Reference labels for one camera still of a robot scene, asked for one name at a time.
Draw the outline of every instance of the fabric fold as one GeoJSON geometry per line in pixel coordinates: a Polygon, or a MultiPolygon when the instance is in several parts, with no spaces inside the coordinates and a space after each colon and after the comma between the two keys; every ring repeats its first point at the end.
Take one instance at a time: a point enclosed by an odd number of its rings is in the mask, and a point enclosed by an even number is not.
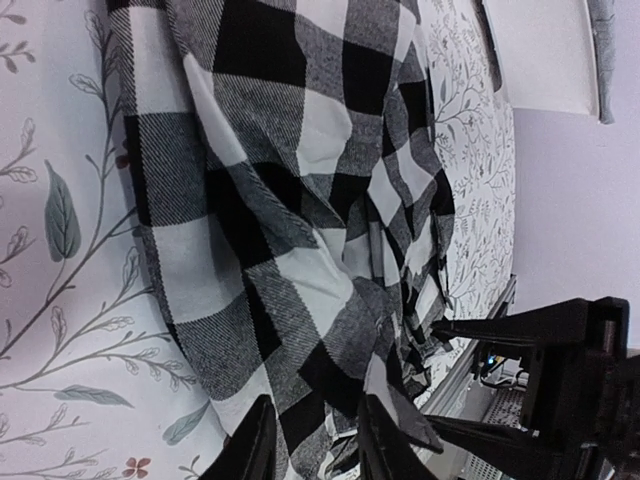
{"type": "Polygon", "coordinates": [[[227,433],[273,398],[279,479],[317,478],[363,392],[429,442],[453,230],[417,5],[329,3],[107,0],[162,313],[227,433]]]}

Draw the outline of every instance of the buffalo check cloth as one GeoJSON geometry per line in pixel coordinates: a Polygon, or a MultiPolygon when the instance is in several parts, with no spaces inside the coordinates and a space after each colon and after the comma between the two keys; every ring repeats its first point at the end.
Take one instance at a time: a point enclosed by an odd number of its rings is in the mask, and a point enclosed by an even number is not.
{"type": "Polygon", "coordinates": [[[428,443],[454,205],[417,0],[107,5],[151,279],[223,428],[270,395],[279,479],[339,470],[363,392],[428,443]]]}

